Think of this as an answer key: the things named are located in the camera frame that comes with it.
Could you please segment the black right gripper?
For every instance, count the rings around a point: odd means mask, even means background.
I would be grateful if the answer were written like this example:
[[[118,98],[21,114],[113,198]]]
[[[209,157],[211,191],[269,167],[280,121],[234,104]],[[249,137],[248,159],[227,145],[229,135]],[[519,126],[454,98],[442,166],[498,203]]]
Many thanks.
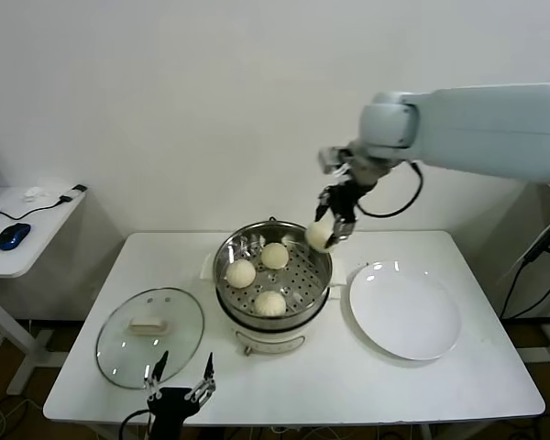
[[[355,208],[364,195],[365,188],[354,181],[327,186],[319,194],[314,221],[321,221],[328,210],[332,211],[334,218],[332,232],[324,243],[326,250],[332,249],[352,235],[355,224],[346,220],[356,219]]]

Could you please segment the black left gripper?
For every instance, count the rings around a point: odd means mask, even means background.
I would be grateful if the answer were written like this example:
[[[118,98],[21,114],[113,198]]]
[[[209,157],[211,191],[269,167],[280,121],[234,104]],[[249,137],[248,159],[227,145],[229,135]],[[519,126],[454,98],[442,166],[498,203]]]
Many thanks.
[[[165,350],[144,377],[145,390],[150,398],[148,409],[154,416],[149,430],[151,440],[180,439],[184,421],[200,411],[199,403],[191,400],[209,400],[216,390],[213,353],[209,354],[202,380],[192,390],[189,388],[160,389],[168,358],[169,351]]]

